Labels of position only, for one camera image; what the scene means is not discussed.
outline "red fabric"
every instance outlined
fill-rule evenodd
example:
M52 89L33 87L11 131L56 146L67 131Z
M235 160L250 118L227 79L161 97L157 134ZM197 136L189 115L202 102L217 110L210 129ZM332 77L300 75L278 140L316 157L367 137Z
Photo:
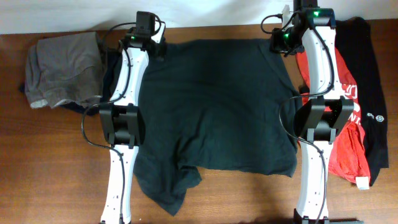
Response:
M345 91L345 98L354 101L354 112L348 119L346 126L337 136L334 142L329 161L329 172L355 183L355 177L369 177L371 174L365 157L363 140L365 131L361 126L361 108L358 103L358 89L355 79L349 72L339 51L336 51L337 71L341 87ZM308 71L307 55L296 55L298 68L308 87L310 87L310 75Z

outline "black cord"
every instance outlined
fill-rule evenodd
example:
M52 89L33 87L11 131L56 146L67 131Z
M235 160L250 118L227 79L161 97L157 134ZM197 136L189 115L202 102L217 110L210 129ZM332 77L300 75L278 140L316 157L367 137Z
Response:
M121 165L122 165L122 178L123 178L122 194L121 194L121 197L120 197L120 217L121 217L121 219L123 219L123 197L124 197L124 186L125 186L125 182L126 182L125 173L124 173L123 154L120 153L119 151L115 150L115 149L112 148L112 147L104 146L104 145L100 145L100 144L95 144L95 143L91 142L90 140L88 140L88 138L87 138L87 136L86 136L86 133L85 133L85 126L84 126L84 124L85 124L85 118L86 118L87 112L89 112L89 110L91 110L91 109L94 108L94 107L101 106L101 105L106 105L106 104L114 103L114 102L120 100L121 98L123 98L123 96L124 96L124 95L126 94L126 92L127 92L128 84L129 84L129 81L130 81L131 62L130 62L129 53L128 53L127 50L124 48L124 45L123 45L123 43L122 43L120 40L119 40L119 44L122 46L122 48L123 48L123 50L124 50L124 53L126 53L127 64L128 64L128 68L127 68L127 80L126 80L126 85L124 86L124 90L123 90L123 92L119 95L119 97L118 97L117 99L115 99L115 100L111 100L111 101L108 101L108 102L102 102L102 103L96 103L96 104L93 104L93 105L87 107L87 109L86 109L85 112L83 113L83 116L81 117L81 133L82 133L82 135L83 135L83 138L86 140L86 142L87 142L88 144L91 144L92 146L96 146L96 147L100 147L100 148L103 148L103 149L108 149L108 150L110 150L110 151L113 151L113 152L115 152L115 153L119 156L119 158L120 158L120 163L121 163Z
M297 12L294 12L294 13L292 14L292 16L290 17L289 21L287 21L286 25L284 25L282 28L277 29L277 30L274 30L274 31L266 31L266 30L264 30L264 28L263 28L264 22L265 22L268 18L271 18L271 17L277 17L277 18L281 19L281 18L282 18L282 14L275 14L275 15L267 16L267 17L265 17L265 18L261 21L261 24L260 24L261 30L262 30L264 33L266 33L266 34L276 34L276 33L280 32L280 31L284 30L284 29L290 24L290 22L292 22L292 20L293 20L293 18L294 18L294 16L295 16L296 14L297 14Z
M289 19L289 22L288 22L287 24L290 23L290 21L292 20L293 17L294 17L294 13L293 13L292 17ZM290 133L286 130L286 128L285 128L285 126L284 126L284 124L283 124L283 122L282 122L282 118L281 118L281 116L280 116L280 115L281 115L281 112L282 112L283 106L284 106L287 102L289 102L290 100L297 99L297 98L305 98L305 97L306 97L306 98L309 98L309 97L323 96L323 95L329 93L329 92L334 88L334 86L335 86L335 69L334 69L334 67L333 67L333 61L332 61L332 59L331 59L331 55L330 55L329 48L328 48L328 46L326 45L325 41L322 39L321 35L320 35L320 34L318 33L318 31L316 30L316 28L315 28L314 26L310 26L310 29L314 31L315 35L318 37L319 41L322 43L322 46L323 46L323 48L324 48L325 51L326 51L326 55L327 55L327 57L328 57L329 66L330 66L330 85L329 85L329 87L328 87L325 91L323 91L323 92L321 92L321 93L314 93L314 94L309 94L309 95L293 96L293 97L291 97L291 98L285 100L284 102L282 102L282 104L280 104L280 106L279 106L279 122L280 122L280 125L282 126L282 128L284 129L284 131L285 131L290 137L292 137L293 139L295 139L295 140L297 140L297 141L300 141L300 142L303 142L303 143L305 143L305 144L309 144L310 146L313 146L313 147L317 150L317 152L319 153L319 155L320 155L320 157L321 157L321 160L322 160L322 167L323 167L323 200L322 200L321 209L320 209L320 211L319 211L319 215L318 215L318 217L317 217L317 220L315 221L315 224L318 224L318 223L319 223L320 216L321 216L321 214L322 214L323 207L325 206L325 203L326 203L326 189L327 189L327 179L326 179L326 175L327 175L327 169L326 169L326 168L327 168L327 167L326 167L325 158L323 157L323 151L321 151L321 150L319 149L319 147L317 147L317 146L314 145L313 143L311 143L311 142L309 142L309 141L307 141L307 140L305 140L305 139L298 138L297 136L294 136L293 134L290 134Z

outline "gray fabric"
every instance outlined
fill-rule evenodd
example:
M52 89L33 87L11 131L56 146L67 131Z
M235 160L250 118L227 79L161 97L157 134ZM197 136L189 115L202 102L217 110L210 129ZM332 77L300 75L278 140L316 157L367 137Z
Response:
M26 61L25 94L31 108L100 102L104 68L96 32L40 40Z

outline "white logo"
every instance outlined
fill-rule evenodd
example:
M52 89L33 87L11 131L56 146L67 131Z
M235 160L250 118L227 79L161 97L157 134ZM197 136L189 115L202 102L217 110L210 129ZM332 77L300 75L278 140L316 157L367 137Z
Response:
M379 115L379 116L376 117L376 121L383 122L384 121L384 117Z
M369 116L369 117L371 117L372 119L374 119L374 116L373 116L373 114L371 114L371 113L368 113L368 116Z

